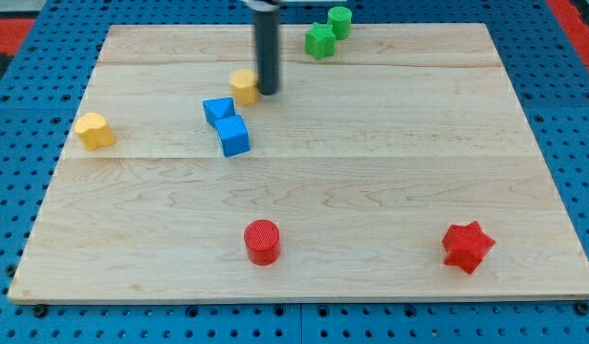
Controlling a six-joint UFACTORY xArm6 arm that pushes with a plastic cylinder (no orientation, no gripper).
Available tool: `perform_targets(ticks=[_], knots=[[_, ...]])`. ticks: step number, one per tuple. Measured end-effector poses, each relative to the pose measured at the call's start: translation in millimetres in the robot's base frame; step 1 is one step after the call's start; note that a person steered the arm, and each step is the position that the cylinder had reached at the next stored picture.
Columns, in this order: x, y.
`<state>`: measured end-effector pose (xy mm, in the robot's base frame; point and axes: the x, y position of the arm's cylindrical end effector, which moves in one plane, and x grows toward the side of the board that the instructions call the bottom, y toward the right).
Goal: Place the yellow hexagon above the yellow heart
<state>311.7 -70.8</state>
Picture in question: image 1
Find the dark cylindrical pusher stick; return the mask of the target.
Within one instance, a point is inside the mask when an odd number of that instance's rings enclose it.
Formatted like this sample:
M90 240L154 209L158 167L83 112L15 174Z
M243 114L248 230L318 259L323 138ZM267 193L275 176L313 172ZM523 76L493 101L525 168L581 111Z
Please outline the dark cylindrical pusher stick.
M253 3L252 21L258 73L258 91L273 95L279 90L279 7L274 3Z

